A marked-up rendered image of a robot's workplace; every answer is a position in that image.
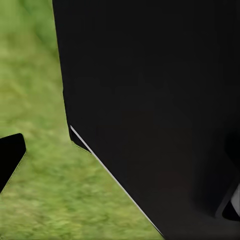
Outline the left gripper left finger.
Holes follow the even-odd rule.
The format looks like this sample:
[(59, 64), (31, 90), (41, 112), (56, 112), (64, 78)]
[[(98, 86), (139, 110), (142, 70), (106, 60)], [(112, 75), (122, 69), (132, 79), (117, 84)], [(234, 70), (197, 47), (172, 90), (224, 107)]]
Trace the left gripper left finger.
[(26, 153), (22, 133), (0, 138), (0, 193)]

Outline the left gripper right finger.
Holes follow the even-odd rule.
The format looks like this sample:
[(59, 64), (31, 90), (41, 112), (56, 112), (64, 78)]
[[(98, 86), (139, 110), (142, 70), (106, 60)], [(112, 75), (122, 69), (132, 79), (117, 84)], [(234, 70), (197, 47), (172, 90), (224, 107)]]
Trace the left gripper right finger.
[(240, 173), (240, 135), (228, 133), (224, 151)]

